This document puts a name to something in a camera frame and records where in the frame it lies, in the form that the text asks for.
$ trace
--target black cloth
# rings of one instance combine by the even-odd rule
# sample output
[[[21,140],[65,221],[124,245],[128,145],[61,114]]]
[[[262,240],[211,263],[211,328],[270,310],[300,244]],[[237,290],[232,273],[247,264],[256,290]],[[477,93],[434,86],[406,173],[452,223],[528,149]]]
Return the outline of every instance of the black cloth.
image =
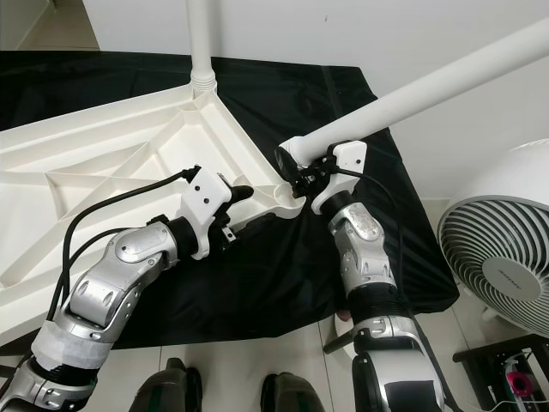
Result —
[[[360,69],[215,58],[220,98],[267,160],[275,148],[376,96]],[[2,52],[0,128],[188,83],[187,56],[110,52]],[[391,191],[404,228],[403,290],[415,312],[439,312],[457,298],[418,196],[389,133],[368,137],[365,172]],[[396,221],[375,186],[356,195],[382,223],[396,268]],[[279,336],[345,307],[339,257],[322,217],[266,216],[221,256],[187,259],[142,295],[119,347]]]

